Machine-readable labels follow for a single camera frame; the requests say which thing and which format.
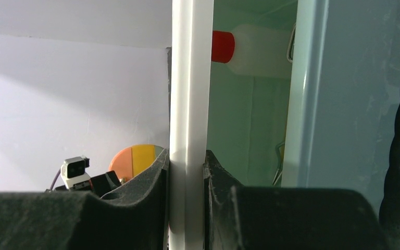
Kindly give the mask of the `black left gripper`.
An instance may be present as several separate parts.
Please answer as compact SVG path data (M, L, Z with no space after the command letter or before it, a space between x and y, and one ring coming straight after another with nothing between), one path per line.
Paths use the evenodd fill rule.
M86 176L83 180L69 186L62 185L53 188L53 191L91 191L98 197L111 192L121 186L121 183L114 171L106 172L94 177Z

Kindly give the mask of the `white plastic bin lid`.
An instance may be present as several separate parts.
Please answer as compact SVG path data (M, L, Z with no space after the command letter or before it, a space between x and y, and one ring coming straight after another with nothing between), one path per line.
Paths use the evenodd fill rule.
M173 1L170 104L170 249L204 245L213 1Z

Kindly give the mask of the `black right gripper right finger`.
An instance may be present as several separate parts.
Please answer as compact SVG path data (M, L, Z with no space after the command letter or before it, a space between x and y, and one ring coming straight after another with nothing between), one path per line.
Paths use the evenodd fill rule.
M245 186L206 152L206 249L388 249L358 192Z

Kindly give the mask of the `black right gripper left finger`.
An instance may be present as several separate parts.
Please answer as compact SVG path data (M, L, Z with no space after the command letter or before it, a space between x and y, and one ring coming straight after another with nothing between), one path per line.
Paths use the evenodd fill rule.
M0 193L0 249L166 249L169 152L102 197Z

